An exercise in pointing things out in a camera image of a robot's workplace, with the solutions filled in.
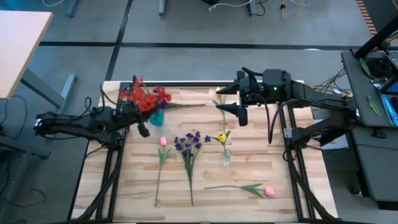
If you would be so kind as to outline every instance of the small glass vase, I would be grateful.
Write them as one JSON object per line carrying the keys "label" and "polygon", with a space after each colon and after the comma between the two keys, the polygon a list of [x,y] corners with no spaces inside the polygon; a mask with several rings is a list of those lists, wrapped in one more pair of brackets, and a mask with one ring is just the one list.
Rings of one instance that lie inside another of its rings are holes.
{"label": "small glass vase", "polygon": [[164,110],[159,109],[149,117],[149,122],[154,126],[163,126]]}
{"label": "small glass vase", "polygon": [[231,156],[232,156],[232,151],[226,149],[224,153],[220,155],[220,164],[225,167],[228,167],[231,163]]}

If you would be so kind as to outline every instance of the yellow tulip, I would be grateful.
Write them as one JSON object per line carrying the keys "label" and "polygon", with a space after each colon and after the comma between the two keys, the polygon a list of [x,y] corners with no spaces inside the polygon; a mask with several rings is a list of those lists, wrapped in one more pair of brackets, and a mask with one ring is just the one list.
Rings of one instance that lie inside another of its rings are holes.
{"label": "yellow tulip", "polygon": [[224,133],[219,134],[218,141],[224,143],[226,141],[226,135]]}

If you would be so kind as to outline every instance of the wooden tabletop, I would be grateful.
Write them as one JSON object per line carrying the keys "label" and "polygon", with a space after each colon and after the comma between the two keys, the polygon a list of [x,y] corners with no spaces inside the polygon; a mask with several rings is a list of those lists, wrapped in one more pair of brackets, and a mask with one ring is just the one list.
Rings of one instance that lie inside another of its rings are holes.
{"label": "wooden tabletop", "polygon": [[0,99],[10,99],[53,17],[51,12],[0,11]]}
{"label": "wooden tabletop", "polygon": [[[106,93],[116,100],[119,82],[105,82]],[[201,131],[202,136],[216,136],[222,130],[222,115],[214,107],[214,88],[167,87],[172,101],[182,104],[206,104],[165,112],[165,124],[156,128],[146,124],[150,137],[143,138],[136,125],[131,126],[124,148],[114,221],[116,222],[276,222],[297,221],[292,185],[287,163],[282,159],[285,150],[279,119],[275,124],[272,144],[267,142],[267,119],[264,107],[248,108],[249,124],[240,127],[234,115],[226,113],[226,129],[231,135],[226,147],[232,150],[229,167],[219,164],[223,152],[217,142],[206,143],[195,161],[193,202],[183,159],[174,149],[175,136]],[[237,100],[228,96],[226,103]],[[275,113],[275,105],[269,105]],[[314,123],[310,108],[295,110],[297,125]],[[154,206],[159,168],[157,148],[159,138],[166,136],[172,148],[163,167],[159,204]],[[91,142],[88,151],[99,147]],[[321,204],[334,216],[336,208],[322,157],[315,149],[303,151],[310,188]],[[106,150],[91,154],[85,161],[72,217],[78,217],[98,193],[104,170]],[[275,188],[273,198],[260,198],[239,189],[204,190],[216,185],[246,185],[261,183]],[[304,194],[300,191],[304,216],[308,217]]]}

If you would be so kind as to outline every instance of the yellow flower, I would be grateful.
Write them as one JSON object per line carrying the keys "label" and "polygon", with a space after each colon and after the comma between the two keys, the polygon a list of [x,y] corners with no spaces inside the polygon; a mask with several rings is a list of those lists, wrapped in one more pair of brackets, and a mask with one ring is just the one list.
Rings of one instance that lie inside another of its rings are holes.
{"label": "yellow flower", "polygon": [[219,91],[219,90],[221,90],[221,87],[217,87],[217,88],[216,88],[216,96],[217,96],[218,98],[221,98],[222,94],[217,94],[217,91]]}
{"label": "yellow flower", "polygon": [[226,135],[224,133],[219,134],[218,140],[219,142],[224,143],[226,141]]}

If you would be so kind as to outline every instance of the blue vase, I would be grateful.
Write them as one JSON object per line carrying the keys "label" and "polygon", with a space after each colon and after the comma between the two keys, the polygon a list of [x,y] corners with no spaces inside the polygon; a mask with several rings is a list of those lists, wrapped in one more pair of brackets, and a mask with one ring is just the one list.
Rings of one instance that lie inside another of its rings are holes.
{"label": "blue vase", "polygon": [[149,117],[149,122],[154,126],[163,126],[164,110],[159,109]]}

